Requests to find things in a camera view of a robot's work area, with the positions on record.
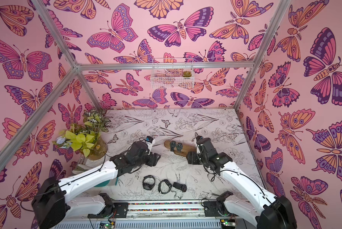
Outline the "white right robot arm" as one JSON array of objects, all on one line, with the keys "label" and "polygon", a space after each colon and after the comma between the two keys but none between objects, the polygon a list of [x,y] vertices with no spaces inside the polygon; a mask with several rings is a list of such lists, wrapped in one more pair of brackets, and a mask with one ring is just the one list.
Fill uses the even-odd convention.
[{"label": "white right robot arm", "polygon": [[291,202],[277,197],[246,173],[224,152],[218,153],[210,138],[197,136],[196,151],[192,152],[193,164],[203,165],[207,173],[229,181],[246,201],[226,191],[217,199],[223,214],[235,214],[258,229],[296,229],[297,221]]}]

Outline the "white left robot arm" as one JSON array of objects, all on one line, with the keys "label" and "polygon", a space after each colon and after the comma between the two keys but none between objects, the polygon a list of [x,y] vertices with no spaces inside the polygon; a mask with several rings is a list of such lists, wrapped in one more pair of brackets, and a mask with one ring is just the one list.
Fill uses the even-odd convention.
[{"label": "white left robot arm", "polygon": [[80,193],[131,173],[133,168],[156,165],[158,155],[151,152],[154,143],[155,140],[147,136],[145,141],[134,142],[128,150],[105,160],[101,166],[60,180],[55,177],[45,180],[32,201],[39,228],[49,229],[61,222],[69,211],[69,201]]}]

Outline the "black watch with dial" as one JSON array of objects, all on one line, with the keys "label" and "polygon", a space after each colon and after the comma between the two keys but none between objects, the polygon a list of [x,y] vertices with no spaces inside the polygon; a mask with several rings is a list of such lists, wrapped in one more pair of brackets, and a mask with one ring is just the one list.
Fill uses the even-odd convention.
[{"label": "black watch with dial", "polygon": [[177,145],[177,144],[176,144],[175,141],[171,141],[171,142],[170,142],[170,150],[171,150],[171,152],[174,152],[176,145]]}]

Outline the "wooden watch stand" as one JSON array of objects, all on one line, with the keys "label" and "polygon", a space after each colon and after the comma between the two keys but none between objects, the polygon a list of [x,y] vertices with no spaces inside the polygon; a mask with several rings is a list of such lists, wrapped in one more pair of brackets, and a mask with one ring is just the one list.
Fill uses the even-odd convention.
[{"label": "wooden watch stand", "polygon": [[187,157],[189,152],[196,152],[195,146],[171,140],[166,140],[164,147],[169,149],[170,152],[182,157]]}]

